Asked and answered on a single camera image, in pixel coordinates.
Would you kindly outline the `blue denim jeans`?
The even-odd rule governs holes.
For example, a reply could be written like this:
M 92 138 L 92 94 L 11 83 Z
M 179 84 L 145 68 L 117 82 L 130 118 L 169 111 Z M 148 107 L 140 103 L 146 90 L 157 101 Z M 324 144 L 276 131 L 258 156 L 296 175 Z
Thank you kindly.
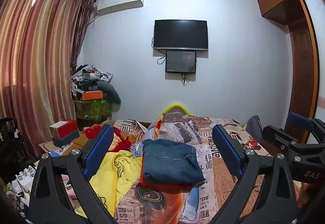
M 205 181 L 196 149 L 165 139 L 143 142 L 143 178 L 150 184 L 193 185 Z

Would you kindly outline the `dark grey box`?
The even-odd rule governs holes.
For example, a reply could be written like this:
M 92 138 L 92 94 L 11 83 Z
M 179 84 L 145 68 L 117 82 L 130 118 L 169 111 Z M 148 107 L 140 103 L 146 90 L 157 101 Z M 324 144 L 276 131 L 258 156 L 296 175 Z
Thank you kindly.
M 76 129 L 75 131 L 71 132 L 70 134 L 68 134 L 63 138 L 52 137 L 52 141 L 54 146 L 58 148 L 62 148 L 65 145 L 71 144 L 71 142 L 77 139 L 79 136 L 80 136 L 79 131 L 78 129 Z

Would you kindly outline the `newspaper print bed sheet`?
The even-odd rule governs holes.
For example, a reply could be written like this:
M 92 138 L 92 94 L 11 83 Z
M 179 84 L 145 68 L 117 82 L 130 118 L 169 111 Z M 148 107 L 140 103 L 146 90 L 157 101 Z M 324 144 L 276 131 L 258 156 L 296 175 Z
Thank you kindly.
M 146 139 L 165 139 L 185 143 L 196 149 L 197 161 L 205 181 L 190 192 L 171 194 L 140 186 L 140 178 L 116 206 L 113 217 L 118 223 L 208 223 L 232 191 L 236 178 L 231 176 L 213 143 L 212 128 L 221 124 L 244 148 L 268 155 L 247 131 L 232 119 L 165 113 L 156 123 L 144 127 L 136 120 L 115 120 L 112 125 L 130 140 L 134 158 L 143 156 Z

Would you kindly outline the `yellow garment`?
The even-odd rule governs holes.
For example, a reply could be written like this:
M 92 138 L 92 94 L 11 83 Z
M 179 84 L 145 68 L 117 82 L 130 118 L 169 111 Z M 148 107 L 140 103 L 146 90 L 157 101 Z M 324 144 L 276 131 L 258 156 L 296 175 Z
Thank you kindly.
M 111 215 L 140 178 L 141 169 L 142 158 L 134 158 L 130 151 L 120 150 L 105 155 L 97 173 L 90 179 L 90 185 Z

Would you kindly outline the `red and white box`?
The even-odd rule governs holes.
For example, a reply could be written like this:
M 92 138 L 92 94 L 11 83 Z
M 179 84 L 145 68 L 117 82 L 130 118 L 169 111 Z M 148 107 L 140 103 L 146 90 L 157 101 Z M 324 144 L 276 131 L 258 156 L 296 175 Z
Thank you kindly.
M 64 138 L 70 133 L 78 129 L 77 121 L 72 119 L 66 119 L 64 121 L 58 121 L 49 126 L 50 134 L 54 138 Z

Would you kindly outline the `red folded garment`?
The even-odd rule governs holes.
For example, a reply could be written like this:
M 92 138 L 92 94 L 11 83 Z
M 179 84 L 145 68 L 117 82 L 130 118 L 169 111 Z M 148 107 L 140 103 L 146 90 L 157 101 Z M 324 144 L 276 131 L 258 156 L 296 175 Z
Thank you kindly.
M 152 189 L 156 191 L 177 194 L 183 192 L 190 192 L 192 188 L 196 186 L 196 184 L 161 184 L 161 183 L 154 183 L 151 184 L 144 179 L 144 158 L 142 158 L 142 168 L 141 168 L 141 176 L 140 176 L 140 186 L 145 189 Z

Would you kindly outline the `red plush toy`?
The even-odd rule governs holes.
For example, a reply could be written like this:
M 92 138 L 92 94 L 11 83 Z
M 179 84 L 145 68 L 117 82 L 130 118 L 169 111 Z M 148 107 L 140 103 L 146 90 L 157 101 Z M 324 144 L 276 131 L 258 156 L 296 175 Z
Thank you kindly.
M 88 139 L 93 139 L 97 133 L 101 130 L 102 125 L 92 125 L 91 127 L 84 128 L 84 134 Z M 131 142 L 128 139 L 123 138 L 122 132 L 120 129 L 113 127 L 114 137 L 113 141 L 108 149 L 108 152 L 117 153 L 120 150 L 129 150 L 131 147 Z

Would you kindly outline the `green patterned covered cabinet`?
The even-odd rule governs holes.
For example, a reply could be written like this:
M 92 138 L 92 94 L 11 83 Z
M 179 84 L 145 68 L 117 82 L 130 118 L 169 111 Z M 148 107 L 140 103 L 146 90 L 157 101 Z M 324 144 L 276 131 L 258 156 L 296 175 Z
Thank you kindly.
M 100 124 L 112 114 L 111 103 L 107 99 L 75 100 L 74 105 L 79 129 Z

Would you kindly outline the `orange box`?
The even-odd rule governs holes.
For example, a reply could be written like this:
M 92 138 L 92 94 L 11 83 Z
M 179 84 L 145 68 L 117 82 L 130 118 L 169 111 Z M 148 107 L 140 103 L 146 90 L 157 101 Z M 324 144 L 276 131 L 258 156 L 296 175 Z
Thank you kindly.
M 101 90 L 96 90 L 96 91 L 88 91 L 88 92 L 77 92 L 77 96 L 76 98 L 78 100 L 82 100 L 82 101 L 88 101 L 88 100 L 97 100 L 97 99 L 102 99 L 103 96 L 103 92 Z

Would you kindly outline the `brown wooden wardrobe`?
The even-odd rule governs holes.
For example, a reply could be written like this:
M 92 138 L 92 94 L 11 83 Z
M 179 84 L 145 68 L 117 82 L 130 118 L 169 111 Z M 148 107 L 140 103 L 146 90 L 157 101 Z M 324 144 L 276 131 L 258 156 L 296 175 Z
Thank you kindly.
M 288 27 L 292 55 L 290 114 L 313 118 L 319 88 L 315 29 L 304 0 L 257 0 L 261 15 Z

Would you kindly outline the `striped brown curtain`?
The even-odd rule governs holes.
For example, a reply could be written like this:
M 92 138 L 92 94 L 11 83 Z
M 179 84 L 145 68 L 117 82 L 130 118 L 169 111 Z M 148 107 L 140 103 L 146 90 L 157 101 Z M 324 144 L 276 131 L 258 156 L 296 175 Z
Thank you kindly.
M 50 125 L 76 116 L 71 74 L 94 0 L 1 0 L 1 116 L 35 157 Z

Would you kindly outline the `white air conditioner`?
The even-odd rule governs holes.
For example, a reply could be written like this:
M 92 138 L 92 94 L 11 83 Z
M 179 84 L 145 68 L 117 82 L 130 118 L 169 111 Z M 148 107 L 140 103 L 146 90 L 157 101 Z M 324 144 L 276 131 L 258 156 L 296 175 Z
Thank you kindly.
M 142 8 L 144 0 L 96 0 L 95 14 L 103 16 L 124 10 Z

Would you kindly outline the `small black wall monitor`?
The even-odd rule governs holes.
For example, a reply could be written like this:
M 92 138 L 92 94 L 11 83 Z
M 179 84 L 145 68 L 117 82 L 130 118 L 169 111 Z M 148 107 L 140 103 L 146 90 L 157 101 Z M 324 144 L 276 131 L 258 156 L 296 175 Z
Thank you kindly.
M 196 73 L 197 54 L 193 51 L 168 50 L 166 52 L 166 73 Z

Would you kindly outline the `black wall television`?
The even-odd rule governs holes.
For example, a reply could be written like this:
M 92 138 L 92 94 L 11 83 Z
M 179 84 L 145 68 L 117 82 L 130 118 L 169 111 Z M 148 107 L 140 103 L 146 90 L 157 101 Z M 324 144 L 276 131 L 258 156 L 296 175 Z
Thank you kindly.
M 208 50 L 207 21 L 185 19 L 155 20 L 153 48 L 158 50 Z

